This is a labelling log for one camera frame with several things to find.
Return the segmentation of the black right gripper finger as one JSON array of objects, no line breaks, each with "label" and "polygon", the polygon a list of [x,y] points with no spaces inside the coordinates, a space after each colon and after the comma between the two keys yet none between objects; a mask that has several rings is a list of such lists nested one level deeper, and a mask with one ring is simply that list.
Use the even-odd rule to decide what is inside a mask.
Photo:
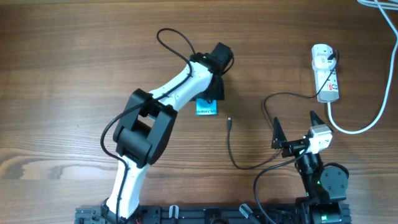
[{"label": "black right gripper finger", "polygon": [[278,117],[275,117],[273,123],[273,137],[272,137],[271,148],[281,149],[285,147],[286,144],[287,144],[287,138],[283,132]]},{"label": "black right gripper finger", "polygon": [[325,124],[323,120],[314,112],[313,110],[310,111],[310,121],[312,126],[319,126]]}]

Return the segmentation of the blue Galaxy smartphone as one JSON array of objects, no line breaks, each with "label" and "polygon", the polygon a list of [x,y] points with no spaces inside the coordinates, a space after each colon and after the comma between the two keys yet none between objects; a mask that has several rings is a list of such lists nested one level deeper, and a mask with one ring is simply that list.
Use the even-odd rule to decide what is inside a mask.
[{"label": "blue Galaxy smartphone", "polygon": [[215,116],[218,114],[216,100],[196,99],[196,115],[197,116]]}]

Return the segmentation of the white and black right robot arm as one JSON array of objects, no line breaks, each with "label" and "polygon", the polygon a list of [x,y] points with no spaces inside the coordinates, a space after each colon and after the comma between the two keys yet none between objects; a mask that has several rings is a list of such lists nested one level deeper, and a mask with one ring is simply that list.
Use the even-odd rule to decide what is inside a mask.
[{"label": "white and black right robot arm", "polygon": [[320,151],[329,147],[333,130],[314,111],[310,112],[312,126],[302,139],[288,141],[277,118],[273,122],[271,147],[281,149],[282,157],[294,157],[306,197],[297,198],[292,218],[297,223],[351,223],[346,200],[349,171],[341,164],[323,163]]}]

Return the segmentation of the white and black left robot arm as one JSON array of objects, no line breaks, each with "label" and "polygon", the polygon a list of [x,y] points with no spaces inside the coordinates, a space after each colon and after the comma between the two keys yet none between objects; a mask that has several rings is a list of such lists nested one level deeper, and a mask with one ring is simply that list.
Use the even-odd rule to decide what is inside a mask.
[{"label": "white and black left robot arm", "polygon": [[127,223],[139,206],[146,172],[164,152],[178,111],[190,101],[224,99],[222,76],[231,68],[230,47],[217,43],[211,53],[194,53],[186,67],[162,87],[135,90],[115,124],[118,173],[111,196],[101,205],[107,223]]}]

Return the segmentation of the white USB charger adapter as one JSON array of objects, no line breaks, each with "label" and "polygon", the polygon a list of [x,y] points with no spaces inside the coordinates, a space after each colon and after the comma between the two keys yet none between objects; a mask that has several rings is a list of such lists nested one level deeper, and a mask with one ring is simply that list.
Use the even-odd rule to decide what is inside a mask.
[{"label": "white USB charger adapter", "polygon": [[331,70],[336,65],[334,57],[329,58],[329,55],[317,55],[312,60],[312,68],[314,71]]}]

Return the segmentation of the white power strip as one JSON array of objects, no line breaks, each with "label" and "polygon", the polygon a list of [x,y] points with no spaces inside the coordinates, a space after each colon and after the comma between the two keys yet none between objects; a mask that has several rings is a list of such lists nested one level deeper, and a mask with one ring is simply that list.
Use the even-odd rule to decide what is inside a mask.
[{"label": "white power strip", "polygon": [[340,60],[337,50],[327,44],[315,44],[312,47],[312,60],[317,55],[329,55],[336,59],[336,65],[331,70],[314,71],[316,98],[320,103],[332,103],[339,99],[336,66]]}]

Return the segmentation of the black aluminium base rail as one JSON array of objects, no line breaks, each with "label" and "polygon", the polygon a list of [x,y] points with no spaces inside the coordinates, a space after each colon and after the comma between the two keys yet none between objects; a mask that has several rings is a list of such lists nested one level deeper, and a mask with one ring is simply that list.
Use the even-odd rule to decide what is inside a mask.
[{"label": "black aluminium base rail", "polygon": [[352,223],[348,204],[274,204],[263,207],[267,220],[257,207],[169,207],[140,206],[132,217],[119,223]]}]

